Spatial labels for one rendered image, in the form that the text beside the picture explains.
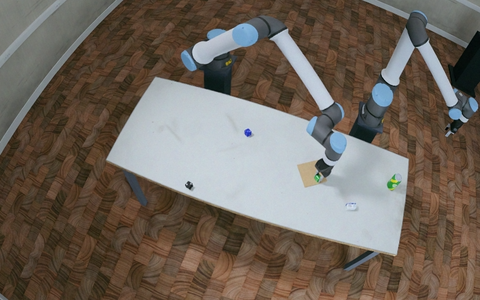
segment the parquet floor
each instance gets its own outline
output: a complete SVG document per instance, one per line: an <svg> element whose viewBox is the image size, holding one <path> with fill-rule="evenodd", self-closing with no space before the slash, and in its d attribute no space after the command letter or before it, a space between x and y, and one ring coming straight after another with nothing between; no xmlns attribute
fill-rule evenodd
<svg viewBox="0 0 480 300"><path fill-rule="evenodd" d="M360 0L125 0L81 44L0 156L0 291L9 299L480 299L480 120L444 137L417 51L374 144L410 159L398 255L360 254L142 182L105 159L155 76L203 85L180 53L210 29L284 21L348 133L405 19ZM463 49L430 32L444 69ZM238 49L232 94L301 118L319 109L273 42Z"/></svg>

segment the gray wall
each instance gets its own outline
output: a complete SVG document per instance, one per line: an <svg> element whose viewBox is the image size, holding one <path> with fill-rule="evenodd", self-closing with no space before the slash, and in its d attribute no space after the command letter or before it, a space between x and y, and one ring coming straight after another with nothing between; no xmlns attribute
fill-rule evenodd
<svg viewBox="0 0 480 300"><path fill-rule="evenodd" d="M443 31L469 43L480 31L480 12L455 0L380 0L405 13L414 10L426 14L428 22ZM480 5L480 0L468 0Z"/></svg>
<svg viewBox="0 0 480 300"><path fill-rule="evenodd" d="M55 0L0 0L0 53Z"/></svg>
<svg viewBox="0 0 480 300"><path fill-rule="evenodd" d="M42 2L46 9L48 3L54 1L38 2ZM0 138L4 137L30 96L63 54L113 2L114 0L67 0L0 67ZM42 13L41 10L35 12L36 15ZM29 25L25 26L21 15L10 18L14 20L13 22L19 23L19 28L26 28Z"/></svg>

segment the white table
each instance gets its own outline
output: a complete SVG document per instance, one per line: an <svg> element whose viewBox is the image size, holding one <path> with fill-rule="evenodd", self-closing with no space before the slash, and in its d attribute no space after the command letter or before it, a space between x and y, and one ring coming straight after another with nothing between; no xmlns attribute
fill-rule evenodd
<svg viewBox="0 0 480 300"><path fill-rule="evenodd" d="M346 135L347 148L327 182L305 188L297 165L324 151L307 124L253 102L156 78L107 162L127 171L144 205L133 174L237 214L369 250L351 268L378 253L395 256L408 159ZM386 184L395 173L403 180L390 191ZM349 202L357 203L356 211L346 210Z"/></svg>

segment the cardboard square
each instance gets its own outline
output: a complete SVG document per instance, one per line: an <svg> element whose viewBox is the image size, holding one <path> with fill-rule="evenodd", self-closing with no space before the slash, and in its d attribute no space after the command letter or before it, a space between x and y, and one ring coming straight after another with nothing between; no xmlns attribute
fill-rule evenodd
<svg viewBox="0 0 480 300"><path fill-rule="evenodd" d="M315 164L317 161L305 162L304 164L298 164L297 168L300 172L300 177L302 177L303 186L308 188L309 186L314 186L316 184L325 183L327 179L324 177L320 182L315 181L315 175L317 174L317 168Z"/></svg>

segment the light blue cap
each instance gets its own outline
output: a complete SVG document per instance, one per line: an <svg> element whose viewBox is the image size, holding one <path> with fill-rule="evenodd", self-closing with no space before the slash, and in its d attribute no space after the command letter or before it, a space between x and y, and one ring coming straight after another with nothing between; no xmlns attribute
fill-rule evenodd
<svg viewBox="0 0 480 300"><path fill-rule="evenodd" d="M448 111L448 115L450 116L450 118L458 120L462 116L462 111L458 108L452 108Z"/></svg>
<svg viewBox="0 0 480 300"><path fill-rule="evenodd" d="M226 33L226 31L223 29L212 29L207 33L207 38L212 39L212 38L215 38L216 36L219 36L222 33Z"/></svg>
<svg viewBox="0 0 480 300"><path fill-rule="evenodd" d="M317 119L318 117L313 117L310 122L308 122L308 126L307 126L307 132L308 134L312 135L313 133L313 128L315 127L315 123L317 123Z"/></svg>
<svg viewBox="0 0 480 300"><path fill-rule="evenodd" d="M343 111L343 107L337 102L335 102L335 104L337 104L338 107L340 108L340 110L342 111L342 119L343 119L343 117L345 116L345 112Z"/></svg>
<svg viewBox="0 0 480 300"><path fill-rule="evenodd" d="M188 54L186 50L182 52L181 57L182 57L182 62L187 67L188 71L193 72L197 69L197 66L193 61L193 58L190 56L190 54Z"/></svg>
<svg viewBox="0 0 480 300"><path fill-rule="evenodd" d="M238 45L248 47L257 42L258 31L252 25L243 23L235 26L232 32L232 37Z"/></svg>
<svg viewBox="0 0 480 300"><path fill-rule="evenodd" d="M421 12L421 11L413 11L412 13L422 14L422 15L425 17L425 20L427 20L427 23L428 23L428 18L427 18L427 16L426 16L423 12Z"/></svg>
<svg viewBox="0 0 480 300"><path fill-rule="evenodd" d="M475 113L478 110L478 103L472 97L468 98L468 103L470 104L470 108Z"/></svg>
<svg viewBox="0 0 480 300"><path fill-rule="evenodd" d="M383 83L377 83L373 87L372 97L376 104L383 108L386 108L393 101L393 92L388 85Z"/></svg>
<svg viewBox="0 0 480 300"><path fill-rule="evenodd" d="M347 148L347 139L340 132L334 132L330 136L330 146L333 151L342 154L343 151L345 151L345 148Z"/></svg>

